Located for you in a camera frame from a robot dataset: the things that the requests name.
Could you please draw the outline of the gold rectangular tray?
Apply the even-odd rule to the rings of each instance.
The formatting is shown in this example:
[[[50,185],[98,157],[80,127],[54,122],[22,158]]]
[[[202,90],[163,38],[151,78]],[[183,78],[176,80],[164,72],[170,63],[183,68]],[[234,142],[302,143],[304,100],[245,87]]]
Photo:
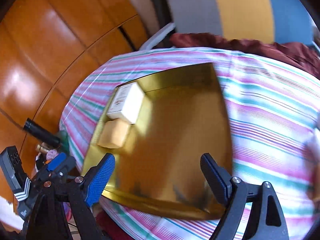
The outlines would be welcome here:
[[[200,168],[209,153],[232,171],[226,104],[212,63],[167,69],[137,79],[145,96],[104,191],[110,200],[152,215],[218,219],[224,208]]]

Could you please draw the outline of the yellow sponge block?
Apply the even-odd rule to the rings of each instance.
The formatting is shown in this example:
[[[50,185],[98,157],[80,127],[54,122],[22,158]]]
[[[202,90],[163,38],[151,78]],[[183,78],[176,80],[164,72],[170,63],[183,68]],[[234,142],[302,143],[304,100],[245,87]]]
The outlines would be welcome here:
[[[121,119],[106,122],[97,145],[110,149],[121,148],[124,145],[130,126],[129,123]]]

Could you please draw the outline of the grey yellow blue headboard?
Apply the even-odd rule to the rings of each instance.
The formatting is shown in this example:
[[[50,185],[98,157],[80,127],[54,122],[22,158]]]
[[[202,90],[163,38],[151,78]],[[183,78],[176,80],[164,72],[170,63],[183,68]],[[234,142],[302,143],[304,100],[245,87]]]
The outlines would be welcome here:
[[[313,26],[300,0],[167,0],[179,33],[211,33],[264,43],[313,43]]]

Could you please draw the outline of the grey white pillow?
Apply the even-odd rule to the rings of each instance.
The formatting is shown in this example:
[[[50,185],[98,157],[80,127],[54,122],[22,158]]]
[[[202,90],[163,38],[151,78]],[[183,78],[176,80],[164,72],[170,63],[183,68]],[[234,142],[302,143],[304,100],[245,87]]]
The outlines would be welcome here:
[[[151,50],[153,47],[161,43],[172,31],[175,30],[175,23],[170,22],[163,28],[159,29],[152,37],[150,37],[146,42],[142,44],[139,51]]]

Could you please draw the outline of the orange wooden wardrobe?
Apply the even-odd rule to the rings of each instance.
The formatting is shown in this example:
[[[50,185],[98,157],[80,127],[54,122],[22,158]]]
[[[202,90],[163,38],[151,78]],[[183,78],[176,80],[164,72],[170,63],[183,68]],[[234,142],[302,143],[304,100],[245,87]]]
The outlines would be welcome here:
[[[1,148],[16,146],[31,174],[37,140],[25,121],[57,132],[78,85],[147,39],[130,0],[8,0],[1,6]]]

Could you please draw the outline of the striped pink green bedsheet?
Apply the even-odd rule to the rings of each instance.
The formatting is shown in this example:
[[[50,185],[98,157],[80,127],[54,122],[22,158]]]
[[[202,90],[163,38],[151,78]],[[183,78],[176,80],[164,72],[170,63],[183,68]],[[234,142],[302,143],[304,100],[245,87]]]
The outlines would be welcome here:
[[[317,125],[319,80],[266,57],[213,48],[168,48],[116,56],[75,90],[61,115],[69,150],[82,169],[89,142],[114,88],[146,74],[190,64],[215,66],[234,144],[233,173],[272,183],[289,237],[302,239],[319,211],[312,203],[315,159],[306,147]]]

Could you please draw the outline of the white cream carton box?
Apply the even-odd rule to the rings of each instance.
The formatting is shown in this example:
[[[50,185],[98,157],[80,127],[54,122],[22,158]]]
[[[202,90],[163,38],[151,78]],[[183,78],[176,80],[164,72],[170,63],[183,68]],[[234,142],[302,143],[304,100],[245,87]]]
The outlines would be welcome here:
[[[129,124],[135,124],[144,96],[145,94],[137,82],[120,86],[106,115],[112,120],[121,119]]]

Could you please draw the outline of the black cylindrical bottle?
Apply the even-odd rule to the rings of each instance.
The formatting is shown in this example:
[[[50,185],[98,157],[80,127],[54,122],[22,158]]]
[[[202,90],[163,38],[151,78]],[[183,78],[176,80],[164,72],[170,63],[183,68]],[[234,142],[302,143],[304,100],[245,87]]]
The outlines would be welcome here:
[[[34,122],[31,119],[27,119],[25,121],[25,124],[23,126],[23,130],[35,137],[36,139],[39,139],[42,142],[45,142],[49,146],[52,146],[54,148],[58,148],[60,146],[60,138],[53,135],[40,125],[38,125],[36,122]]]

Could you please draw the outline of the pink cloth item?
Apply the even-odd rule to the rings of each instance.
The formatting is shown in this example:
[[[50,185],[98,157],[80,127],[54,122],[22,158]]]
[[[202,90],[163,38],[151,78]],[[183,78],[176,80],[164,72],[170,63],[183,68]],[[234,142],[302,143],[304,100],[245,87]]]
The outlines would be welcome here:
[[[59,155],[56,149],[49,150],[46,154],[46,161],[52,161],[55,157]]]

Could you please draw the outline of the dark red blanket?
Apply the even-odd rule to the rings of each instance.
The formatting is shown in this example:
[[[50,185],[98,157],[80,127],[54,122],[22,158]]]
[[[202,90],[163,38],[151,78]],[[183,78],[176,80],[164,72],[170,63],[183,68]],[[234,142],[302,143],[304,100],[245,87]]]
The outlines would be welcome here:
[[[319,56],[299,42],[268,44],[259,40],[228,40],[210,33],[174,33],[170,37],[170,43],[176,48],[208,47],[267,57],[299,68],[319,79]]]

